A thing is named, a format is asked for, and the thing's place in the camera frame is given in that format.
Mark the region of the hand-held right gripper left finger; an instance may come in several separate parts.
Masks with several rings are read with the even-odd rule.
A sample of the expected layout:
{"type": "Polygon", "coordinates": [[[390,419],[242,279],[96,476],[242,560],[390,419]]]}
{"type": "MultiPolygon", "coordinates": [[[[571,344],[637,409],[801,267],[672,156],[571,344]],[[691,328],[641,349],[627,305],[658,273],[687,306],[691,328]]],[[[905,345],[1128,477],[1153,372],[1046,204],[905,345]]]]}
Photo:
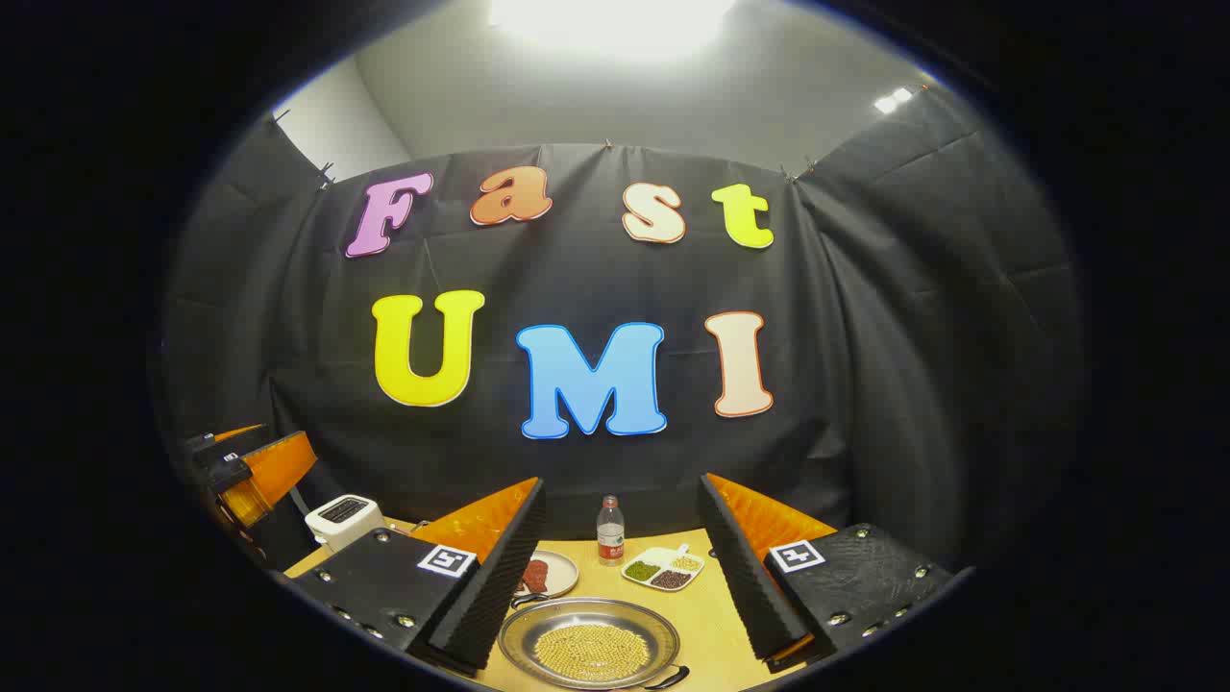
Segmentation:
{"type": "Polygon", "coordinates": [[[526,478],[412,533],[371,529],[290,585],[379,647],[477,674],[545,517],[544,482],[526,478]]]}

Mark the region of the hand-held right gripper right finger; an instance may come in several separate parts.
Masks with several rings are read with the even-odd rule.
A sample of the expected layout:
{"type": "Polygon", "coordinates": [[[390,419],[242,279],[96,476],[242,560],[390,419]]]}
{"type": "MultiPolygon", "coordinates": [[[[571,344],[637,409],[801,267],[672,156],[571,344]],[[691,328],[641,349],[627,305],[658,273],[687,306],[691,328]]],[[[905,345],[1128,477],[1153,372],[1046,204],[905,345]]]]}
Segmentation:
{"type": "Polygon", "coordinates": [[[699,513],[752,651],[774,671],[879,638],[957,578],[878,526],[834,529],[712,473],[699,513]]]}

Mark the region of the steel pot with soybeans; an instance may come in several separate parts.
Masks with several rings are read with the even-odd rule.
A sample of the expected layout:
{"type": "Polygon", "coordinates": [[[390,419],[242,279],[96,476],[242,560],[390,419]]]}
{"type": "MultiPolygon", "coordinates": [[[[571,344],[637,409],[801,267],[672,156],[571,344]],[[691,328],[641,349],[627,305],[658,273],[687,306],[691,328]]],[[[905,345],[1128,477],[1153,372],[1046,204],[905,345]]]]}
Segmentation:
{"type": "Polygon", "coordinates": [[[611,599],[514,599],[496,644],[514,667],[566,690],[664,692],[692,674],[672,622],[611,599]]]}

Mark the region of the white round plate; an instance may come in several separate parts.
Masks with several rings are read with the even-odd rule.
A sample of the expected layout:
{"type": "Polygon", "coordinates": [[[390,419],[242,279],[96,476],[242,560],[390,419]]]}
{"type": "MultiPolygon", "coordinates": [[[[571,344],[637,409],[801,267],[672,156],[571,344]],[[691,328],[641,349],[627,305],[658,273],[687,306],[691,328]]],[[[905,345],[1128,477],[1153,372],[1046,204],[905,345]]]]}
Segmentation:
{"type": "MultiPolygon", "coordinates": [[[[567,594],[576,586],[579,579],[579,569],[574,565],[574,562],[568,559],[566,556],[558,556],[557,552],[536,549],[530,559],[541,559],[549,562],[549,592],[538,594],[544,595],[549,599],[558,597],[567,594]]],[[[513,592],[514,597],[522,597],[531,595],[524,590],[522,586],[522,579],[518,583],[517,590],[513,592]]]]}

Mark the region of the white divided dish of beans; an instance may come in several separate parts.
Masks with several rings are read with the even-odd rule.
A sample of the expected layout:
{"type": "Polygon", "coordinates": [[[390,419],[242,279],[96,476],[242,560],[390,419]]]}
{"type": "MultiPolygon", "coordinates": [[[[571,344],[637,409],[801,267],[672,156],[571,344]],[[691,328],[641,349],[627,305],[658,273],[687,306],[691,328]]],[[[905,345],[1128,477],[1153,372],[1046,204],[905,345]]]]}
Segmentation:
{"type": "Polygon", "coordinates": [[[704,572],[704,556],[694,556],[688,545],[668,549],[653,547],[633,556],[620,570],[632,583],[663,592],[678,592],[704,572]]]}

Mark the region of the white toaster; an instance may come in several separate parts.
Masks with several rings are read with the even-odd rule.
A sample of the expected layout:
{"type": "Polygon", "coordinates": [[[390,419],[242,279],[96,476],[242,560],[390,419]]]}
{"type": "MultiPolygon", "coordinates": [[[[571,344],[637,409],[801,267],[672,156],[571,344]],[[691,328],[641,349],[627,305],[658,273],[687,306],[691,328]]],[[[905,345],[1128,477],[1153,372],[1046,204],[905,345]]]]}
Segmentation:
{"type": "Polygon", "coordinates": [[[325,503],[305,516],[312,540],[330,553],[341,552],[355,540],[378,529],[387,529],[381,508],[368,498],[346,494],[325,503]]]}

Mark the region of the clear bottle with red label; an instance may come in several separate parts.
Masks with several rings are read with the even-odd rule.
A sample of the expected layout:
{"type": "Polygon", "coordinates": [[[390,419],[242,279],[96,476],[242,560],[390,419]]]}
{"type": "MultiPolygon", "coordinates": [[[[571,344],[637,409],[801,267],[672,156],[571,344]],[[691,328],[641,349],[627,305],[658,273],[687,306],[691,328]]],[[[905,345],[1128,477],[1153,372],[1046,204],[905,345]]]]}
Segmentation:
{"type": "Polygon", "coordinates": [[[614,495],[605,495],[597,515],[597,546],[599,560],[606,565],[619,565],[624,562],[625,521],[620,503],[614,495]]]}

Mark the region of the black backdrop cloth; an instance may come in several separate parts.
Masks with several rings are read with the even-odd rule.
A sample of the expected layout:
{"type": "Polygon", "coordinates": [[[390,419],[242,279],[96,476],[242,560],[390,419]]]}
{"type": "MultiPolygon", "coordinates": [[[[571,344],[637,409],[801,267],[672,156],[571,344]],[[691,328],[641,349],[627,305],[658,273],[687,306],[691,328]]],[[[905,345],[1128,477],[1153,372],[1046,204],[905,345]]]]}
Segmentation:
{"type": "Polygon", "coordinates": [[[173,250],[161,364],[180,438],[263,424],[434,520],[538,477],[552,540],[699,524],[706,472],[959,570],[1061,478],[1089,393],[1048,192],[948,93],[788,183],[736,161],[555,143],[321,188],[251,154],[173,250]]]}

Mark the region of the large ceiling light panel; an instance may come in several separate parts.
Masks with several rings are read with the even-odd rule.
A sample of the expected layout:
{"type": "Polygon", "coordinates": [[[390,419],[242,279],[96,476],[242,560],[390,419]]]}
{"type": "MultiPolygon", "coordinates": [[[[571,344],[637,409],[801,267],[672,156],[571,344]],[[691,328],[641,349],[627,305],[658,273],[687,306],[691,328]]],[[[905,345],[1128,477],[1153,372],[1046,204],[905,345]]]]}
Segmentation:
{"type": "Polygon", "coordinates": [[[739,0],[490,0],[487,23],[526,45],[680,57],[708,44],[739,0]]]}

